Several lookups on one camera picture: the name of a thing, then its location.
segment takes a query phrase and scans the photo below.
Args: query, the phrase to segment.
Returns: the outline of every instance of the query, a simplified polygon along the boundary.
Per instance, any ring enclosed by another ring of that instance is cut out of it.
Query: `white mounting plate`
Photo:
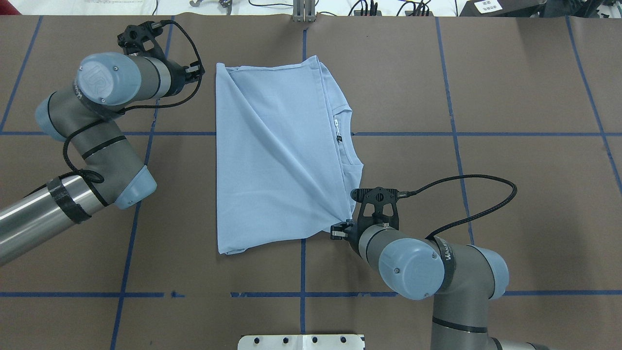
[[[341,337],[345,338],[345,343],[341,342]],[[238,342],[238,350],[365,350],[364,339],[362,334],[243,336]]]

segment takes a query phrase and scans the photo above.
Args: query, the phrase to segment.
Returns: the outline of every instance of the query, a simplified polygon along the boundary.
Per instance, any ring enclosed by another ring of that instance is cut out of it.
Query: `blue joint cap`
[[[119,207],[119,209],[127,209],[152,194],[156,188],[156,180],[151,176],[151,173],[145,165],[138,174],[134,176],[134,179],[129,182],[123,192],[121,192],[121,195],[119,195],[114,204]]]
[[[509,284],[508,264],[506,264],[503,257],[501,257],[497,252],[490,249],[476,247],[474,245],[469,246],[477,249],[484,256],[488,262],[488,265],[490,265],[490,270],[493,272],[494,293],[493,296],[490,297],[490,300],[501,298],[505,293],[505,288]]]
[[[384,282],[401,296],[421,300],[434,295],[445,278],[440,256],[426,243],[403,238],[383,249],[378,269]]]
[[[104,52],[87,56],[80,62],[77,82],[91,101],[118,106],[130,101],[141,87],[141,71],[128,56]]]
[[[41,130],[44,133],[50,135],[56,141],[65,142],[65,137],[63,135],[61,135],[56,130],[56,128],[54,128],[54,125],[52,124],[52,120],[50,119],[49,106],[50,106],[50,99],[52,98],[52,95],[53,94],[48,96],[37,107],[37,109],[35,111],[35,119],[37,120],[37,124],[39,124],[39,128],[41,128]]]

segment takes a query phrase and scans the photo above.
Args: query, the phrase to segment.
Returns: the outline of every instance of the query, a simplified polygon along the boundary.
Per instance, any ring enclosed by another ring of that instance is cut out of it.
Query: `folded garment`
[[[363,164],[351,116],[316,56],[272,68],[216,65],[220,253],[307,238],[352,218]]]

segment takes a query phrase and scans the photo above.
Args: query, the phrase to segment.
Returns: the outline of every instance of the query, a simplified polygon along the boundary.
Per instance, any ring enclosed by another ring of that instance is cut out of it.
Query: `red object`
[[[9,0],[0,0],[0,14],[21,14],[19,11],[9,2]]]

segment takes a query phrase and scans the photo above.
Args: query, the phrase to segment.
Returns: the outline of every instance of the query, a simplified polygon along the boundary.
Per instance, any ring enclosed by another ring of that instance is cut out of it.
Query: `white bracket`
[[[243,336],[238,342],[238,350],[365,350],[365,336],[362,334]]]
[[[315,22],[315,0],[294,0],[294,22]]]

